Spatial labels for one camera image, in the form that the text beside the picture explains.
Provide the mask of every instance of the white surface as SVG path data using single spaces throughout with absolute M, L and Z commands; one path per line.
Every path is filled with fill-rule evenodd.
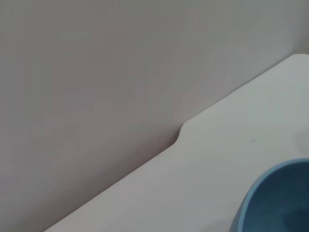
M 309 0 L 0 0 L 0 231 L 55 224 L 182 123 L 308 52 L 308 12 Z
M 309 56 L 186 122 L 176 143 L 46 232 L 227 232 L 271 166 L 309 155 Z

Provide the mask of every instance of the bowl rim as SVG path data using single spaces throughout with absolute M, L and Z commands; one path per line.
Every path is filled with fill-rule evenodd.
M 281 168 L 284 168 L 286 166 L 289 165 L 293 165 L 293 164 L 297 164 L 297 163 L 305 163 L 305 162 L 309 162 L 309 158 L 300 158 L 300 159 L 292 159 L 292 160 L 288 160 L 282 163 L 279 163 L 275 166 L 273 166 L 272 168 L 268 169 L 266 172 L 264 172 L 254 183 L 253 185 L 250 187 L 247 195 L 245 196 L 245 199 L 243 201 L 242 206 L 240 207 L 240 215 L 239 215 L 239 220 L 238 220 L 238 229 L 237 232 L 243 232 L 243 224 L 244 224 L 244 220 L 245 220 L 245 215 L 249 206 L 249 203 L 251 201 L 251 198 L 253 196 L 253 194 L 255 193 L 255 191 L 259 188 L 259 186 L 261 185 L 261 183 L 268 178 L 271 174 L 273 174 L 274 172 L 278 171 Z

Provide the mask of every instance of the white table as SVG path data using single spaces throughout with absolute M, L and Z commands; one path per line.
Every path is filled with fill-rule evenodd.
M 177 142 L 47 232 L 227 232 L 255 179 L 309 154 L 309 56 L 186 122 Z

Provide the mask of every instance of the blue container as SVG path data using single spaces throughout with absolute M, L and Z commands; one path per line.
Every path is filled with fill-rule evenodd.
M 309 159 L 287 161 L 262 174 L 230 232 L 309 232 Z

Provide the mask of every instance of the white wall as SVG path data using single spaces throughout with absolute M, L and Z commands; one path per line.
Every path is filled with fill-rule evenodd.
M 309 47 L 307 0 L 0 2 L 0 231 L 38 232 Z

